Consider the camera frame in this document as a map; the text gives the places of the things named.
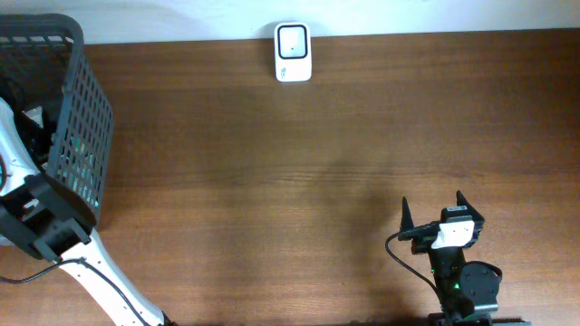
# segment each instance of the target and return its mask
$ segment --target table surface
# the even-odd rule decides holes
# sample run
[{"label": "table surface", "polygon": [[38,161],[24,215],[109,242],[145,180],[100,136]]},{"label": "table surface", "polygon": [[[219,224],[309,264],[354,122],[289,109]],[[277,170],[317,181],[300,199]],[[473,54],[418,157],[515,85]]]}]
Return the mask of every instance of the table surface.
[{"label": "table surface", "polygon": [[[87,46],[116,126],[100,233],[181,325],[424,317],[384,250],[461,189],[466,252],[503,269],[498,317],[580,323],[580,30],[313,39],[282,84],[272,41]],[[409,243],[394,252],[429,274]],[[4,276],[48,263],[0,248]],[[111,325],[65,273],[1,285],[1,325]]]}]

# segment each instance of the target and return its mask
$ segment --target white electrical device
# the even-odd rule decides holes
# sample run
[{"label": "white electrical device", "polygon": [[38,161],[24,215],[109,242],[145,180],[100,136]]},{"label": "white electrical device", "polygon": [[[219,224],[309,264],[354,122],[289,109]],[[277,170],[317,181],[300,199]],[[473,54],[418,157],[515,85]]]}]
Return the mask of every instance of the white electrical device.
[{"label": "white electrical device", "polygon": [[281,23],[274,30],[275,77],[281,82],[304,82],[312,77],[310,28],[304,23]]}]

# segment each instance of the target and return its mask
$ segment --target wire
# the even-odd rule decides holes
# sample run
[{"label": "wire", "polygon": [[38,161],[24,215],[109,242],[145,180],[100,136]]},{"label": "wire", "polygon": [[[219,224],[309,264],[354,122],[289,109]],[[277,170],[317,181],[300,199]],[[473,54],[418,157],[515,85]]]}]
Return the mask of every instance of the wire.
[{"label": "wire", "polygon": [[42,271],[26,277],[22,280],[13,280],[13,279],[9,279],[3,276],[0,276],[0,283],[8,283],[8,284],[13,284],[13,285],[17,285],[17,284],[24,284],[24,283],[29,283],[41,276],[44,276],[46,274],[48,274],[49,272],[55,270],[58,267],[61,267],[63,265],[66,264],[81,264],[84,267],[90,269],[93,273],[97,274],[99,277],[101,277],[108,285],[111,286],[111,288],[113,290],[115,290],[115,292],[117,292],[119,294],[119,296],[125,301],[125,303],[127,303],[127,306],[129,306],[130,310],[135,314],[135,316],[137,317],[137,319],[143,323],[144,326],[150,326],[144,319],[143,317],[141,317],[141,315],[137,312],[137,310],[135,309],[135,307],[133,307],[133,304],[131,303],[131,301],[129,301],[129,299],[125,296],[125,293],[123,293],[123,291],[115,284],[113,283],[107,276],[105,276],[103,273],[101,273],[98,269],[94,268],[91,264],[87,263],[85,259],[81,258],[81,259],[68,259],[65,261],[61,261],[59,263],[56,263],[48,268],[43,269]]},{"label": "wire", "polygon": [[439,303],[441,305],[441,309],[443,310],[443,313],[445,314],[445,319],[447,320],[447,322],[450,322],[450,315],[447,312],[447,309],[445,308],[445,305],[443,304],[443,298],[441,298],[440,292],[437,290],[437,287],[435,286],[435,284],[433,284],[433,282],[431,282],[427,277],[421,275],[419,272],[415,271],[412,267],[410,267],[409,265],[407,265],[405,262],[403,262],[401,259],[399,259],[399,257],[397,257],[395,254],[392,253],[391,249],[389,248],[389,242],[398,237],[399,235],[402,235],[403,232],[397,232],[394,235],[391,235],[387,238],[387,241],[384,243],[384,247],[385,249],[387,249],[387,253],[391,256],[392,259],[395,260],[395,262],[399,263],[401,266],[405,267],[405,269],[407,269],[407,271],[414,273],[415,276],[419,277],[420,279],[422,279],[423,281],[425,281],[430,287],[431,289],[435,292],[435,294],[437,295],[437,299],[439,299]]},{"label": "wire", "polygon": [[2,155],[0,154],[0,191],[4,189],[7,180],[8,180],[8,170],[6,170],[6,165],[4,164],[4,160],[2,159]]}]

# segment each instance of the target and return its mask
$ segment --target basket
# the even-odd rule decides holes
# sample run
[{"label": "basket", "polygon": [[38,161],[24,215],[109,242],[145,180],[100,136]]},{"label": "basket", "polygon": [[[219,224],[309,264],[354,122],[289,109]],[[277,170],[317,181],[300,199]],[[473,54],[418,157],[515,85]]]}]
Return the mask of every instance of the basket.
[{"label": "basket", "polygon": [[82,29],[66,15],[0,16],[0,80],[24,110],[42,107],[50,129],[34,163],[99,221],[114,123],[82,48]]}]

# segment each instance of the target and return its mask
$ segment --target black cable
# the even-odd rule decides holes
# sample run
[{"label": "black cable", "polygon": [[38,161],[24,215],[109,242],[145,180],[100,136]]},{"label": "black cable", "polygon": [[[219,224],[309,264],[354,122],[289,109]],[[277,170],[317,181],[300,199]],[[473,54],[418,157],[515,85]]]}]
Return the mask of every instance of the black cable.
[{"label": "black cable", "polygon": [[0,191],[4,189],[7,180],[8,180],[8,170],[6,170],[4,160],[2,159],[2,155],[0,155]]},{"label": "black cable", "polygon": [[397,257],[395,254],[393,254],[391,249],[389,249],[389,242],[401,234],[402,234],[402,232],[397,232],[396,234],[391,235],[387,238],[387,241],[384,243],[384,247],[385,247],[385,249],[387,249],[387,253],[391,256],[392,259],[395,260],[395,262],[397,262],[401,266],[405,267],[405,269],[407,269],[407,271],[414,273],[415,276],[417,276],[420,279],[422,279],[423,281],[425,281],[431,287],[431,289],[433,289],[433,291],[437,295],[437,299],[439,299],[441,309],[443,310],[443,313],[445,314],[445,319],[447,320],[447,322],[450,322],[450,315],[447,312],[445,305],[443,304],[443,298],[441,298],[441,295],[440,295],[439,291],[437,290],[437,287],[435,286],[435,284],[433,284],[433,282],[431,282],[427,277],[421,275],[419,272],[415,271],[412,267],[410,267],[405,262],[403,262],[401,259],[399,259],[399,257]]},{"label": "black cable", "polygon": [[131,303],[131,301],[129,301],[129,299],[125,296],[125,293],[123,293],[123,291],[115,284],[113,283],[107,276],[105,276],[103,273],[101,273],[98,269],[94,268],[91,264],[87,263],[85,261],[85,259],[68,259],[59,263],[56,263],[48,268],[43,269],[42,271],[26,277],[22,280],[13,280],[13,279],[9,279],[3,276],[0,276],[0,283],[8,283],[8,284],[24,284],[24,283],[29,283],[41,276],[44,276],[46,274],[48,274],[49,272],[53,271],[54,269],[65,265],[65,264],[81,264],[84,267],[90,269],[93,273],[96,273],[99,277],[101,277],[106,283],[108,283],[111,288],[113,288],[113,290],[115,290],[119,296],[125,301],[125,303],[127,303],[127,306],[129,306],[130,310],[135,314],[135,316],[137,317],[137,319],[143,323],[144,326],[150,326],[144,319],[143,317],[141,317],[141,315],[137,312],[137,310],[135,309],[135,307],[133,307],[133,304]]}]

